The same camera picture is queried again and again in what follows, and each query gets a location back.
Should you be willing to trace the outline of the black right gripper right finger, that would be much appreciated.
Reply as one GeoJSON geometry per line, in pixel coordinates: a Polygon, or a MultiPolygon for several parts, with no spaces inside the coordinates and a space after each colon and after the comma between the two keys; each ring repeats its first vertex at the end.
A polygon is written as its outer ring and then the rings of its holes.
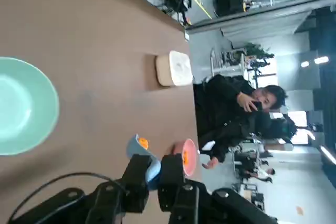
{"type": "Polygon", "coordinates": [[[158,200],[169,223],[277,223],[232,189],[210,194],[201,182],[186,179],[182,156],[165,155],[161,160],[158,200]]]}

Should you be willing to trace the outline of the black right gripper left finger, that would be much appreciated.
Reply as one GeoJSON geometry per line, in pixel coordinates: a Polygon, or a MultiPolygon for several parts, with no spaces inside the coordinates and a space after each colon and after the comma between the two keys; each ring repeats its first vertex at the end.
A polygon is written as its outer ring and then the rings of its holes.
{"type": "Polygon", "coordinates": [[[113,180],[92,172],[61,175],[28,195],[13,211],[11,223],[122,223],[127,212],[142,213],[149,196],[145,173],[152,163],[145,155],[134,154],[122,177],[113,180]],[[76,187],[66,188],[18,216],[19,210],[49,185],[72,176],[101,178],[103,183],[86,194],[76,187]]]}

